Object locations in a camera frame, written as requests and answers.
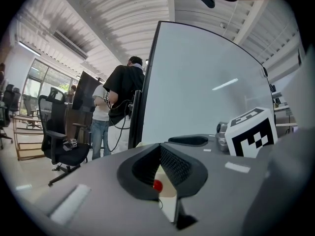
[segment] white shirt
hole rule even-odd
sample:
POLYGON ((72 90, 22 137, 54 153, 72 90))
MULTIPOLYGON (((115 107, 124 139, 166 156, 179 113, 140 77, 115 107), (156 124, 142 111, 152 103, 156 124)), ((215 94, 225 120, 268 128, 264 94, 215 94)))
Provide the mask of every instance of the white shirt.
MULTIPOLYGON (((95 89, 93 93, 93 99, 95 99, 97 96, 101 97, 102 99, 105 99, 106 95, 107 95, 107 91, 105 90, 105 88, 103 88, 103 85, 101 84, 95 89)), ((101 105, 101 106, 96 106, 93 113, 93 119, 109 121, 108 111, 109 111, 109 108, 106 104, 101 105)))

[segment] floor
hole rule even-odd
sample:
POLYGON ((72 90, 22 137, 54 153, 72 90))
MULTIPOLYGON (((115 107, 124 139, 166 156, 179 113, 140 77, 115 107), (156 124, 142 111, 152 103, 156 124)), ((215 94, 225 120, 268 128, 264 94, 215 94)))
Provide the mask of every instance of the floor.
MULTIPOLYGON (((12 125, 5 128, 5 131, 9 137, 13 138, 12 125)), ((43 136, 23 136, 21 138, 29 142, 41 142, 43 136)), ((51 160, 46 157, 18 161, 14 143, 11 144, 7 139, 2 141, 4 149, 0 150, 0 169, 7 184, 15 195, 34 203, 49 190, 48 182, 63 172, 53 172, 52 169, 56 165, 52 165, 51 160)), ((88 160, 92 160, 92 151, 89 152, 88 160)))

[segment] white screen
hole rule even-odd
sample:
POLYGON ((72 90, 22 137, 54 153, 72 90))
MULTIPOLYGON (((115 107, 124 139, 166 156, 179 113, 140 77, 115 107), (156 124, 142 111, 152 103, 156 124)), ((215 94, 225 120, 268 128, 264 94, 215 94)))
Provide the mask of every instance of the white screen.
POLYGON ((203 29, 162 22, 151 69, 145 143, 215 134, 220 121, 254 107, 273 109, 262 66, 235 44, 203 29))

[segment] black shirt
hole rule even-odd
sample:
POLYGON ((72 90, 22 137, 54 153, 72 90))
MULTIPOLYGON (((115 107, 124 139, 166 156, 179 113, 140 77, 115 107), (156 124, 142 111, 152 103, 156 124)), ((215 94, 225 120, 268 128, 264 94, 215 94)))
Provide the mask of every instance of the black shirt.
POLYGON ((129 108, 126 107, 126 104, 129 105, 130 102, 125 100, 132 100, 134 92, 142 90, 143 82, 144 74, 141 68, 124 65, 115 68, 103 86, 106 91, 118 94, 118 101, 108 113, 110 126, 116 125, 125 115, 128 115, 129 108))

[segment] ceiling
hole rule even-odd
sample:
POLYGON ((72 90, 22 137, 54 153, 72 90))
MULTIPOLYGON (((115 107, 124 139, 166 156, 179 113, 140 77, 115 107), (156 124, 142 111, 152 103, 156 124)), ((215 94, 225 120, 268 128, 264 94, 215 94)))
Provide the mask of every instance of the ceiling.
POLYGON ((86 71, 106 79, 133 55, 148 59, 160 20, 194 25, 224 36, 267 68, 279 61, 275 56, 298 35, 293 13, 282 0, 216 0, 214 9, 200 0, 28 0, 10 30, 17 41, 37 49, 43 58, 57 62, 73 75, 86 71), (80 59, 56 42, 52 37, 56 30, 88 58, 80 59))

